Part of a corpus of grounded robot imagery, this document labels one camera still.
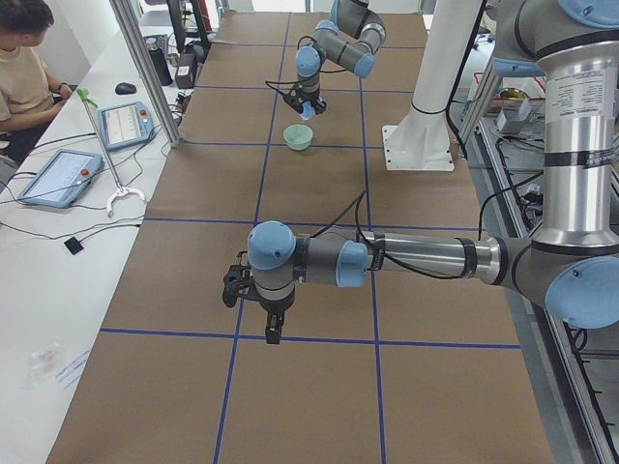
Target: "tablet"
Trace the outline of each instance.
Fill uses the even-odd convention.
[[[153,131],[150,111],[140,101],[97,111],[102,142],[108,151],[147,141]]]
[[[96,153],[58,150],[17,200],[29,205],[67,208],[90,185],[102,163],[102,156]]]

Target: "white table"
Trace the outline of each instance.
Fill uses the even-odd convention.
[[[166,33],[168,28],[144,27],[144,35]],[[118,82],[137,86],[133,95],[117,96]],[[79,85],[87,88],[100,107],[142,101],[150,103],[144,86],[120,32]],[[168,102],[174,103],[178,89],[164,87]],[[61,137],[92,132],[90,121],[78,95],[74,95],[53,121],[41,143]],[[37,172],[61,147],[101,153],[94,137],[59,142],[33,152],[20,171]],[[116,152],[116,161],[128,157],[137,146]],[[169,150],[160,131],[140,150],[137,159],[144,172],[132,184],[150,199]],[[118,167],[123,183],[139,172],[129,159]],[[10,188],[17,195],[31,177],[13,180]],[[0,205],[0,221],[13,227],[48,236],[73,233],[99,223],[120,218],[138,218],[146,204],[138,196],[117,199],[113,217],[104,209],[116,185],[109,171],[99,175],[76,203],[103,208],[53,210],[16,203]],[[11,199],[5,190],[0,202]],[[140,223],[140,219],[130,223]],[[80,239],[88,233],[76,234]],[[89,350],[99,331],[108,304],[123,271],[136,227],[105,230],[84,242],[84,250],[73,256],[63,245],[66,239],[46,240],[0,226],[0,462],[11,464],[44,463],[67,413],[77,382],[63,388],[53,376],[38,385],[24,388],[26,365],[31,353],[62,344],[70,363]]]

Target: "light green bowl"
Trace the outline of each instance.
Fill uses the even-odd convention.
[[[301,151],[308,148],[313,137],[313,130],[302,124],[288,126],[283,132],[283,139],[291,150]]]

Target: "robotic arm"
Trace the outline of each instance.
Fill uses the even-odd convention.
[[[268,313],[267,342],[279,343],[296,283],[360,286],[367,271],[399,270],[502,285],[579,328],[619,321],[619,237],[609,227],[619,109],[619,9],[612,3],[499,2],[495,68],[504,75],[543,70],[547,78],[544,224],[530,239],[473,242],[360,228],[295,237],[287,226],[265,222],[250,234],[249,263],[239,260],[224,278],[226,305],[238,298],[260,302]],[[337,41],[334,30],[317,30],[316,44]]]
[[[340,31],[357,39],[348,43]],[[320,21],[297,51],[297,82],[283,100],[308,120],[322,114],[327,103],[320,97],[320,71],[326,60],[366,78],[374,67],[378,47],[385,42],[385,27],[368,9],[368,0],[336,0],[329,20]]]

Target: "man's arm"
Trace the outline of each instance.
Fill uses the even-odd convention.
[[[14,114],[5,121],[0,121],[1,132],[23,131],[24,129],[34,128],[40,124],[48,123],[53,120],[64,106],[64,101],[59,101],[50,109],[30,114]]]
[[[47,76],[47,88],[49,89],[49,92],[60,95],[62,100],[68,100],[73,94],[71,88],[66,83],[61,82],[56,77],[51,75],[49,72],[45,71],[45,75]]]

